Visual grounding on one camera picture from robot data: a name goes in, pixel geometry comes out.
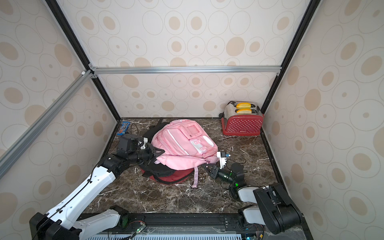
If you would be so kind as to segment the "pink backpack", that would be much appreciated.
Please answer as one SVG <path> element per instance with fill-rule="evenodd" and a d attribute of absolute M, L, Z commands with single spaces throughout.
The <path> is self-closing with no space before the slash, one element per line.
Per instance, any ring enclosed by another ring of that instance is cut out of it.
<path fill-rule="evenodd" d="M 165 124 L 155 133 L 151 144 L 165 151 L 156 157 L 155 167 L 167 167 L 175 173 L 194 173 L 193 188 L 198 185 L 198 167 L 219 161 L 218 146 L 193 120 L 175 120 Z"/>

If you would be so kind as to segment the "red backpack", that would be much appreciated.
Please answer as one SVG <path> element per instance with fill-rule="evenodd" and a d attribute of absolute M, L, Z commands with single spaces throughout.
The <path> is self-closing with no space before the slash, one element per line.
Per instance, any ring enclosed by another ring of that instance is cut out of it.
<path fill-rule="evenodd" d="M 157 169 L 145 170 L 141 168 L 142 176 L 149 178 L 157 183 L 163 185 L 175 185 L 185 181 L 190 175 L 194 173 L 194 169 L 189 170 L 172 170 L 172 169 Z"/>

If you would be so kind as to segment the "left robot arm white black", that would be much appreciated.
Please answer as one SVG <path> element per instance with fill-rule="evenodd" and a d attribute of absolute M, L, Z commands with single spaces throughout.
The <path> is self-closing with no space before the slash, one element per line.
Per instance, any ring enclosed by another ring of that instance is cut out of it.
<path fill-rule="evenodd" d="M 34 240 L 83 240 L 104 230 L 129 226 L 128 211 L 114 206 L 93 217 L 79 221 L 85 208 L 109 184 L 133 165 L 150 164 L 165 151 L 154 147 L 145 137 L 121 136 L 117 152 L 101 158 L 91 174 L 63 201 L 47 213 L 30 219 Z"/>

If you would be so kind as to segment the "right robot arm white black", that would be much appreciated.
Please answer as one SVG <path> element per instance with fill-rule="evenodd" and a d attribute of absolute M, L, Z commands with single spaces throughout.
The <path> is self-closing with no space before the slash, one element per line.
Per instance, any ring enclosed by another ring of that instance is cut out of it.
<path fill-rule="evenodd" d="M 239 210 L 243 223 L 265 226 L 277 235 L 305 222 L 303 214 L 281 184 L 249 186 L 245 182 L 244 166 L 238 163 L 232 164 L 230 169 L 221 169 L 213 164 L 204 164 L 203 167 L 212 179 L 229 184 L 228 191 L 234 200 L 251 204 Z"/>

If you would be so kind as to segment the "black backpack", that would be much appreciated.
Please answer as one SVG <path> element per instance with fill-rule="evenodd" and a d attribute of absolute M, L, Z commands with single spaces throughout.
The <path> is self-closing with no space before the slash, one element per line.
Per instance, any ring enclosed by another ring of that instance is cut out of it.
<path fill-rule="evenodd" d="M 162 130 L 168 123 L 159 123 L 156 126 L 151 126 L 150 129 L 143 134 L 144 138 L 148 139 L 148 143 L 151 143 L 155 134 Z M 144 172 L 150 172 L 153 177 L 157 178 L 164 178 L 172 175 L 175 170 L 170 169 L 169 167 L 163 165 L 163 164 L 155 164 L 154 161 L 152 161 L 149 164 L 141 164 L 139 165 L 141 170 Z"/>

